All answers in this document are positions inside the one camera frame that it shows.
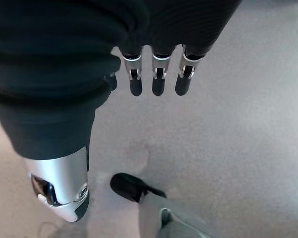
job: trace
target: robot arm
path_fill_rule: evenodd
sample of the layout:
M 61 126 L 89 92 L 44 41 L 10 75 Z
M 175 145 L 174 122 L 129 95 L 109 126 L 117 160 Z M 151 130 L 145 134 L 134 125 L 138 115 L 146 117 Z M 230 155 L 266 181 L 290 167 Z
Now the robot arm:
M 175 46 L 184 46 L 184 95 L 241 0 L 0 0 L 0 121 L 24 157 L 38 199 L 67 221 L 87 210 L 95 109 L 115 88 L 119 46 L 131 92 L 141 94 L 141 53 L 152 47 L 161 95 Z

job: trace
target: black fabric sleeve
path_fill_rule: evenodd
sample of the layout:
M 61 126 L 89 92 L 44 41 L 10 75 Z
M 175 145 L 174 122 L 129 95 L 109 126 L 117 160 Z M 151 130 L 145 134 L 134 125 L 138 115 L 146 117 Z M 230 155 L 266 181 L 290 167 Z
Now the black fabric sleeve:
M 141 0 L 0 0 L 0 121 L 21 156 L 88 146 L 110 94 L 110 54 L 149 14 Z

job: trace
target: black fingertip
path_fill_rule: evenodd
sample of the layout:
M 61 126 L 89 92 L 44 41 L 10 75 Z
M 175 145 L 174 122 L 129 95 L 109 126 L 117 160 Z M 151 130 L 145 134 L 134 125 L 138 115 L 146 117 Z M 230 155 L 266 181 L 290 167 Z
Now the black fingertip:
M 153 78 L 152 92 L 156 96 L 160 96 L 164 92 L 164 79 L 161 77 Z
M 175 85 L 175 92 L 177 93 L 177 95 L 179 96 L 185 95 L 189 90 L 190 82 L 191 82 L 190 78 L 188 77 L 181 78 L 180 76 L 178 76 L 177 83 Z
M 109 84 L 111 91 L 114 91 L 117 88 L 117 79 L 115 74 L 106 76 L 104 80 Z
M 136 97 L 141 95 L 143 91 L 143 85 L 142 85 L 141 79 L 130 80 L 130 91 Z

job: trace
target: gray carpet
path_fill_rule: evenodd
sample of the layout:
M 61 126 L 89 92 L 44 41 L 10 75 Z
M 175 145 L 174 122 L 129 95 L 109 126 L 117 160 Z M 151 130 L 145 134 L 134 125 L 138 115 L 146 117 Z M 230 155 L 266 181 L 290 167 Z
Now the gray carpet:
M 91 207 L 76 224 L 36 201 L 0 127 L 0 238 L 139 238 L 137 204 L 109 188 L 116 172 L 199 211 L 218 238 L 298 238 L 298 0 L 245 0 L 184 97 L 174 92 L 180 54 L 161 97 L 148 47 L 140 97 L 122 65 L 97 110 Z

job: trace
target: metal bracket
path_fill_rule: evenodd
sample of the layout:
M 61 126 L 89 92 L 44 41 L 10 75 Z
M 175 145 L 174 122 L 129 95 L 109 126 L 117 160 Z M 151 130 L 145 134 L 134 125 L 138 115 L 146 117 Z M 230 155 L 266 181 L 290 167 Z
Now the metal bracket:
M 170 63 L 171 56 L 166 58 L 158 58 L 154 54 L 152 55 L 152 69 L 153 69 L 153 77 L 157 79 L 157 71 L 158 68 L 162 68 L 162 79 L 165 79 L 165 76 L 168 71 L 169 63 Z
M 130 80 L 141 79 L 142 72 L 142 57 L 141 55 L 137 59 L 128 59 L 124 57 L 126 70 Z
M 180 78 L 184 77 L 184 71 L 186 70 L 186 67 L 190 66 L 191 67 L 191 72 L 189 74 L 189 79 L 191 79 L 194 75 L 194 70 L 195 68 L 198 66 L 198 64 L 200 63 L 202 58 L 200 59 L 196 59 L 196 60 L 191 60 L 188 59 L 185 55 L 185 46 L 183 47 L 183 54 L 181 57 L 181 61 L 180 61 L 180 71 L 179 71 L 179 76 Z

